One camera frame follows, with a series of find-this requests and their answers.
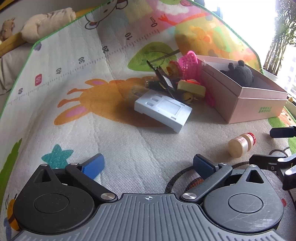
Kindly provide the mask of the small white yogurt bottle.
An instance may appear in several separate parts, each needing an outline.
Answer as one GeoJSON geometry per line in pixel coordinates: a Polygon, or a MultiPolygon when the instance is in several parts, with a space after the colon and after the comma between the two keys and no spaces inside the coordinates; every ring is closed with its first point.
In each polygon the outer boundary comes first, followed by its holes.
{"type": "Polygon", "coordinates": [[[253,133],[243,133],[228,142],[228,152],[233,158],[240,158],[245,155],[256,143],[253,133]]]}

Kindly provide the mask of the black plush cat toy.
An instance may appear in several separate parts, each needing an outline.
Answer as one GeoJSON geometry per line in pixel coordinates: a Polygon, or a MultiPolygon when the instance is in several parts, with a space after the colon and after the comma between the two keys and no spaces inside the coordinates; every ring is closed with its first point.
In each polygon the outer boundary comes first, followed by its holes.
{"type": "Polygon", "coordinates": [[[227,71],[220,71],[243,87],[251,87],[254,81],[252,71],[245,65],[243,60],[239,60],[236,66],[229,63],[227,71]]]}

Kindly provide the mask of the black clip with label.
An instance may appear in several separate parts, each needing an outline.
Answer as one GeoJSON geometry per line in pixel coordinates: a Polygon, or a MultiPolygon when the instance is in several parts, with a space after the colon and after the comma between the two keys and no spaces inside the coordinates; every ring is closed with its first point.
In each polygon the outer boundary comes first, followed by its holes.
{"type": "Polygon", "coordinates": [[[160,66],[158,67],[153,66],[152,63],[150,63],[150,61],[148,60],[147,60],[147,64],[155,72],[156,76],[159,78],[159,81],[163,85],[164,89],[168,91],[168,93],[171,95],[173,99],[177,100],[178,95],[176,94],[175,88],[170,78],[167,77],[163,69],[160,66]]]}

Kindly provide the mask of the pink plastic mesh basket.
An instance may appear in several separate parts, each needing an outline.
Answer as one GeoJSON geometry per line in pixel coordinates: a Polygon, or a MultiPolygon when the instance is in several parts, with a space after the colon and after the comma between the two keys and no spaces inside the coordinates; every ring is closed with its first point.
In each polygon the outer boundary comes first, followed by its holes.
{"type": "Polygon", "coordinates": [[[188,51],[187,54],[178,60],[178,64],[181,67],[185,80],[194,79],[205,86],[205,83],[199,77],[198,58],[194,51],[188,51]]]}

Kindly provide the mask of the brown plush bear toy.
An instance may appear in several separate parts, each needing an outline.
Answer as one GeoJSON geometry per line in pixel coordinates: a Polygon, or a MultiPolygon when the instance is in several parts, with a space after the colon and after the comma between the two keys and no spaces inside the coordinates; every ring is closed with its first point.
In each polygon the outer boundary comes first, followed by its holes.
{"type": "Polygon", "coordinates": [[[170,61],[169,64],[166,66],[166,70],[168,75],[171,77],[179,77],[183,76],[183,71],[177,61],[170,61]]]}

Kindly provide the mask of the pink cardboard box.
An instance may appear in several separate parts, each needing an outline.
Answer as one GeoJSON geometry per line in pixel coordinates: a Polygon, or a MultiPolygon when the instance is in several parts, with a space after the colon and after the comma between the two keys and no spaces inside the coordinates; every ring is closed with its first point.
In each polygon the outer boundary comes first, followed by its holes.
{"type": "Polygon", "coordinates": [[[280,115],[287,92],[259,71],[250,67],[254,76],[251,87],[243,87],[221,72],[236,61],[197,56],[197,75],[214,100],[214,107],[227,123],[241,123],[280,115]]]}

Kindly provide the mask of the colourful cartoon play mat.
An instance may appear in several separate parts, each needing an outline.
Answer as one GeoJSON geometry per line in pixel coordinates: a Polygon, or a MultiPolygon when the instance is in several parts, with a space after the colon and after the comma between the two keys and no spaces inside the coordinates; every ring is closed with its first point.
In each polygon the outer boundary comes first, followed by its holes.
{"type": "Polygon", "coordinates": [[[179,133],[134,109],[166,68],[188,51],[243,60],[259,71],[260,58],[233,25],[189,1],[104,1],[32,44],[1,110],[1,240],[18,233],[11,210],[37,166],[53,169],[100,153],[95,178],[118,195],[175,193],[200,183],[190,169],[195,154],[235,168],[253,154],[290,156],[295,138],[273,139],[272,127],[294,124],[283,107],[277,117],[227,123],[205,98],[179,133]],[[253,133],[256,143],[233,158],[228,142],[253,133]]]}

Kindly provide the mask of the white plastic tray device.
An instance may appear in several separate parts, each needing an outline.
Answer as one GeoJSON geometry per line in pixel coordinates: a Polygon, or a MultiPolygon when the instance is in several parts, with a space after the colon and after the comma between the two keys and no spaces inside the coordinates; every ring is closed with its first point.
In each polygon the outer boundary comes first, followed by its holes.
{"type": "Polygon", "coordinates": [[[145,114],[179,133],[189,118],[192,108],[166,95],[149,90],[134,103],[138,113],[145,114]]]}

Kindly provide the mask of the grey sofa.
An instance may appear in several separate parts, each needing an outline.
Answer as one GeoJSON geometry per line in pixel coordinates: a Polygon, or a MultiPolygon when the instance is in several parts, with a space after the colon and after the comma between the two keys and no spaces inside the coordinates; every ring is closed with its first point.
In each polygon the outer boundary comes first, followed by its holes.
{"type": "Polygon", "coordinates": [[[0,65],[0,109],[3,110],[4,104],[9,96],[23,65],[31,51],[32,44],[26,43],[16,49],[6,53],[1,57],[0,65]]]}

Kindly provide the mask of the yellow long pillow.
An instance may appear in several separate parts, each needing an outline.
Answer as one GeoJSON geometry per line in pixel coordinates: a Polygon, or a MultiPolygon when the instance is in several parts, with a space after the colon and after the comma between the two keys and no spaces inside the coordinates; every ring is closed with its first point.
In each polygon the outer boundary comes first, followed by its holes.
{"type": "Polygon", "coordinates": [[[8,39],[0,44],[0,57],[3,57],[6,53],[16,49],[17,47],[25,43],[26,41],[22,39],[21,33],[10,36],[8,39]]]}

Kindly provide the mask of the beige rolled cushion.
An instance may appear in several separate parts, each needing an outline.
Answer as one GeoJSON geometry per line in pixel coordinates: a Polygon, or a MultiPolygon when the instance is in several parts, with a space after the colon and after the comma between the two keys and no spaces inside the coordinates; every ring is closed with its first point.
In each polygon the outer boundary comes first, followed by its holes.
{"type": "Polygon", "coordinates": [[[34,44],[76,19],[72,8],[60,9],[29,18],[21,29],[22,39],[34,44]]]}

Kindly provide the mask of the brown plush animal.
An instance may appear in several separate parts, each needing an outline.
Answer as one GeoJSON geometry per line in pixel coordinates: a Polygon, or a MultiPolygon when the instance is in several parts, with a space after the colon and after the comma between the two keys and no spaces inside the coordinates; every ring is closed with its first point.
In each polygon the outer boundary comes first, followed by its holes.
{"type": "Polygon", "coordinates": [[[13,35],[13,29],[15,27],[15,19],[8,19],[3,22],[2,28],[1,28],[1,42],[5,41],[9,37],[13,35]]]}

